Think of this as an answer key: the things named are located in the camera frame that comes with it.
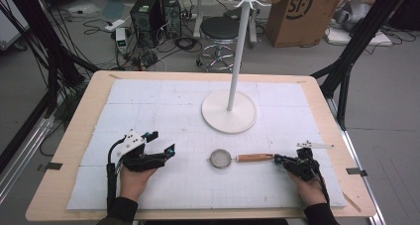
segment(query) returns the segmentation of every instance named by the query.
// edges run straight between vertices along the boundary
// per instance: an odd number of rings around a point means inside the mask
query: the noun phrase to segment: wooden handle
[[[248,154],[248,155],[237,155],[238,162],[260,162],[272,160],[273,154]]]

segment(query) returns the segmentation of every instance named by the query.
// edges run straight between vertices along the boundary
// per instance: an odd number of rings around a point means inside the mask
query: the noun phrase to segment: round white base
[[[228,111],[229,91],[209,94],[201,111],[204,119],[214,129],[228,134],[242,133],[257,121],[257,107],[247,95],[236,92],[232,111]]]

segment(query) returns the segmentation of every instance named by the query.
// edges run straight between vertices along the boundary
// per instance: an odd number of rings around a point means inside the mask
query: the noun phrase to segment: white mount
[[[142,138],[136,131],[133,129],[127,134],[126,139],[121,144],[120,151],[118,151],[117,156],[122,157],[133,149],[139,147],[141,144],[145,144],[146,140]]]
[[[318,144],[318,143],[311,143],[309,140],[307,140],[304,143],[297,144],[296,145],[299,148],[310,148],[310,149],[332,149],[334,148],[334,145],[328,145],[328,144]]]
[[[250,4],[245,4],[242,7],[229,100],[228,102],[225,101],[228,95],[227,91],[213,92],[204,99],[201,108],[204,119],[211,127],[229,134],[245,132],[253,127],[257,121],[257,107],[250,97],[243,93],[238,94],[235,108],[234,100],[242,62],[242,53],[244,51],[245,37],[247,34],[247,25],[250,18],[250,8],[254,9],[254,2],[263,6],[267,5],[262,4],[259,0],[241,0],[236,7],[241,6],[244,2]]]

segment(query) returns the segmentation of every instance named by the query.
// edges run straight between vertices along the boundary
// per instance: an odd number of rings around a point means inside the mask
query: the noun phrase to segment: sleeve
[[[97,225],[132,225],[139,204],[125,197],[118,197],[108,216]]]
[[[338,225],[328,203],[319,203],[305,209],[309,225]]]

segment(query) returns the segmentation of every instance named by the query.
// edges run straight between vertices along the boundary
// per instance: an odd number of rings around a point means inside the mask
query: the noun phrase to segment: black sleeve
[[[124,222],[133,223],[139,204],[125,197],[118,197],[112,205],[107,217],[117,218]]]
[[[328,203],[318,203],[305,209],[309,225],[337,225],[339,224],[331,212]]]

